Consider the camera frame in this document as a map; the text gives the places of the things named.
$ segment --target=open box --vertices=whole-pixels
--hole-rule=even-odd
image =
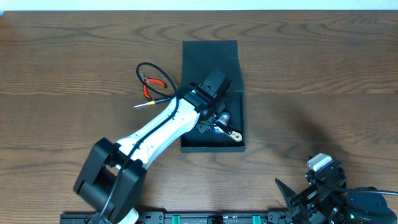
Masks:
[[[231,79],[223,102],[231,117],[228,127],[242,134],[243,140],[236,142],[224,134],[199,133],[197,128],[181,136],[182,153],[189,152],[244,152],[243,79],[239,66],[236,40],[184,41],[181,85],[200,83],[217,68]]]

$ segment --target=cable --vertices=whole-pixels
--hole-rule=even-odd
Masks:
[[[139,76],[139,68],[140,68],[141,66],[143,66],[143,65],[148,65],[148,66],[154,67],[154,68],[156,68],[161,74],[163,74],[164,77],[166,77],[166,79],[167,79],[167,80],[170,82],[170,84],[172,85],[173,90],[174,90],[174,94],[175,94],[175,96],[177,96],[177,88],[175,87],[173,80],[172,80],[161,68],[159,68],[158,66],[154,65],[153,63],[142,62],[142,63],[140,63],[140,64],[137,65],[137,68],[136,68],[137,77],[138,77],[138,79],[141,81],[141,83],[142,83],[144,86],[148,87],[148,89],[152,90],[153,92],[155,92],[155,93],[157,93],[157,94],[160,94],[160,95],[162,95],[162,96],[164,96],[164,97],[171,98],[171,96],[169,96],[169,95],[166,95],[166,94],[163,94],[163,93],[161,93],[161,92],[158,92],[158,91],[154,90],[154,89],[151,88],[149,85],[147,85],[144,81],[141,80],[141,78],[140,78],[140,76]],[[109,202],[110,202],[110,200],[111,200],[111,198],[112,198],[112,196],[113,196],[113,193],[114,193],[114,191],[115,191],[115,189],[116,189],[116,187],[117,187],[117,185],[118,185],[118,183],[119,183],[119,181],[120,181],[121,174],[123,173],[123,171],[124,171],[125,169],[127,169],[128,165],[129,165],[129,163],[130,163],[130,158],[131,158],[132,154],[134,153],[134,151],[135,151],[137,148],[139,148],[140,144],[141,144],[146,138],[148,138],[152,133],[154,133],[156,130],[158,130],[160,127],[162,127],[165,123],[167,123],[168,121],[170,121],[170,120],[174,117],[174,115],[176,114],[176,112],[177,112],[177,110],[178,110],[178,106],[179,106],[179,100],[178,100],[178,98],[176,98],[176,100],[175,100],[175,108],[174,108],[174,110],[172,111],[172,113],[170,114],[170,116],[168,116],[164,121],[162,121],[160,124],[158,124],[158,125],[157,125],[156,127],[154,127],[152,130],[150,130],[150,131],[149,131],[147,134],[145,134],[142,138],[140,138],[140,140],[138,140],[138,141],[135,143],[135,145],[132,147],[130,153],[129,153],[129,154],[127,155],[127,157],[126,157],[126,160],[124,161],[123,165],[121,166],[121,168],[120,168],[120,170],[119,170],[119,172],[118,172],[118,175],[116,176],[116,180],[114,181],[114,184],[113,184],[112,189],[111,189],[111,191],[110,191],[110,193],[109,193],[108,199],[106,200],[105,205],[104,205],[104,207],[103,207],[101,213],[98,215],[97,219],[94,221],[93,224],[98,224],[98,222],[102,219],[102,216],[104,215],[105,210],[106,210],[106,208],[108,207]]]
[[[374,189],[358,190],[358,189],[342,189],[342,188],[333,189],[333,188],[327,186],[326,184],[321,183],[319,180],[314,180],[314,181],[312,181],[312,183],[315,185],[321,185],[322,187],[326,187],[327,189],[335,191],[335,192],[361,192],[361,193],[369,193],[369,194],[385,194],[385,195],[398,196],[398,192],[390,191],[390,190],[374,190]]]

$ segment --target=pliers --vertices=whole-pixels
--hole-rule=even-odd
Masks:
[[[153,83],[153,84],[160,85],[160,86],[163,87],[163,88],[167,88],[166,83],[163,82],[162,80],[159,80],[159,79],[156,79],[156,78],[149,78],[149,77],[146,77],[146,76],[145,76],[144,74],[142,74],[142,73],[140,73],[139,76],[140,76],[140,78],[142,79],[142,81],[146,82],[147,84]],[[147,98],[148,101],[151,101],[151,100],[152,100],[152,97],[151,97],[151,96],[149,95],[149,93],[148,93],[148,87],[146,87],[145,85],[144,85],[144,96],[145,96],[145,98]]]

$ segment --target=wood grain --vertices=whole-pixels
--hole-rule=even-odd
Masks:
[[[162,111],[132,109],[145,100],[135,67],[154,62],[179,83],[183,40],[238,40],[248,149],[181,154],[174,142],[142,207],[284,207],[274,178],[303,190],[318,152],[344,163],[350,187],[397,190],[398,12],[6,12],[0,23],[0,223],[91,210],[72,192],[91,146]]]

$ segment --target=white background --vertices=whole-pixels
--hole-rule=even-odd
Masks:
[[[0,0],[0,10],[398,9],[398,0]]]

